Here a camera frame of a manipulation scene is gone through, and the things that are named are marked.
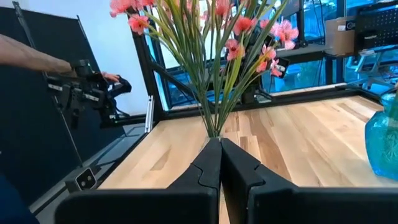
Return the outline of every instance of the cardboard box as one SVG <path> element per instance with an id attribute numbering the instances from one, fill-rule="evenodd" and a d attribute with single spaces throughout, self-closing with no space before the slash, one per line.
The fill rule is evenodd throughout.
<path id="1" fill-rule="evenodd" d="M 355 17 L 331 19 L 325 26 L 327 54 L 339 56 L 354 52 Z"/>

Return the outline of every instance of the blue cloth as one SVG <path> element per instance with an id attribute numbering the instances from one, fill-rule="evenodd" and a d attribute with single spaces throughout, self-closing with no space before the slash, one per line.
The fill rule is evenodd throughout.
<path id="1" fill-rule="evenodd" d="M 0 224 L 40 224 L 18 191 L 0 173 Z"/>

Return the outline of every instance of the human hand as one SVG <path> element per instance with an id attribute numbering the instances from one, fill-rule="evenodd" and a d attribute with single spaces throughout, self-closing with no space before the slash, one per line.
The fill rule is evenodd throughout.
<path id="1" fill-rule="evenodd" d="M 119 82 L 119 78 L 120 78 L 119 75 L 110 74 L 110 73 L 106 73 L 106 72 L 101 72 L 101 74 L 105 79 L 107 79 L 111 82 L 116 82 L 116 83 Z"/>

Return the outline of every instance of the person's arm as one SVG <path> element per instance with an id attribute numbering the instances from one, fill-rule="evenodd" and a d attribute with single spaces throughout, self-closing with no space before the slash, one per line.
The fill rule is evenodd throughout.
<path id="1" fill-rule="evenodd" d="M 0 65 L 12 65 L 41 72 L 75 77 L 70 64 L 0 34 Z"/>

